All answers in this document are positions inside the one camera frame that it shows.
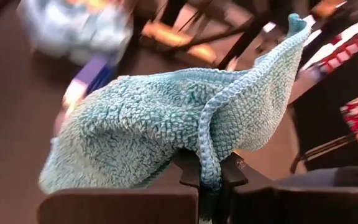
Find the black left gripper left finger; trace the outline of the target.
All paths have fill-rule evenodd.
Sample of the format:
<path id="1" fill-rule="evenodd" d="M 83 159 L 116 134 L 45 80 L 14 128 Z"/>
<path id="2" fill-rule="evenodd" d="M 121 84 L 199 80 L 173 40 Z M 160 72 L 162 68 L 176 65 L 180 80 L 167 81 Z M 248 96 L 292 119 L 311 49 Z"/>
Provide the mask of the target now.
<path id="1" fill-rule="evenodd" d="M 178 152 L 146 189 L 65 189 L 49 195 L 38 224 L 198 224 L 199 162 Z"/>

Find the blue microfiber towel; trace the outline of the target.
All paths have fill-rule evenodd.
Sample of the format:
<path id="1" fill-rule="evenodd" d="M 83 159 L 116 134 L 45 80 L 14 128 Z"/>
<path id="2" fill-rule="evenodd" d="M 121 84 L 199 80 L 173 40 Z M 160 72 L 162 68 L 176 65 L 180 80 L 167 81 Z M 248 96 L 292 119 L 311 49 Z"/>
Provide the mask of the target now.
<path id="1" fill-rule="evenodd" d="M 285 113 L 310 34 L 297 14 L 288 21 L 286 39 L 249 70 L 121 76 L 88 95 L 51 141 L 41 190 L 143 187 L 179 149 L 196 153 L 201 184 L 218 189 L 221 161 L 266 145 Z"/>

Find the spray bottle with blue head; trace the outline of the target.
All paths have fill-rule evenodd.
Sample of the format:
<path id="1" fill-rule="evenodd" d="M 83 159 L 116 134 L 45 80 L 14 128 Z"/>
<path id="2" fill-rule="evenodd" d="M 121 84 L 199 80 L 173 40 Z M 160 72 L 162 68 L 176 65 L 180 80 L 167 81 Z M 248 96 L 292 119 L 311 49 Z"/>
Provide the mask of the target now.
<path id="1" fill-rule="evenodd" d="M 35 51 L 82 67 L 65 109 L 108 84 L 133 33 L 123 0 L 21 0 L 17 11 Z"/>

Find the red storage bin shelf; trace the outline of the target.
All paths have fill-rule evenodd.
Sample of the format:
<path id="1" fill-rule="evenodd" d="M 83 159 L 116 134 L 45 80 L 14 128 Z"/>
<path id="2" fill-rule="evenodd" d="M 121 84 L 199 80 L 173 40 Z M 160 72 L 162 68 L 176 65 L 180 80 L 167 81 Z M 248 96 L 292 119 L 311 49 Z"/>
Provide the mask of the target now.
<path id="1" fill-rule="evenodd" d="M 302 70 L 317 68 L 321 73 L 330 73 L 353 55 L 358 53 L 358 23 L 333 37 L 301 67 Z"/>

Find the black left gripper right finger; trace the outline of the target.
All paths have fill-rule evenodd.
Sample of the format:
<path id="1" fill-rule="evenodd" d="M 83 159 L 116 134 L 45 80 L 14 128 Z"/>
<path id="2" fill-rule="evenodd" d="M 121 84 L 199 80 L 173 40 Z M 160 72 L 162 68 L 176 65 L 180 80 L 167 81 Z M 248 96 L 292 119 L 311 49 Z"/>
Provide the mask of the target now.
<path id="1" fill-rule="evenodd" d="M 237 154 L 221 163 L 227 224 L 358 224 L 358 166 L 272 181 Z"/>

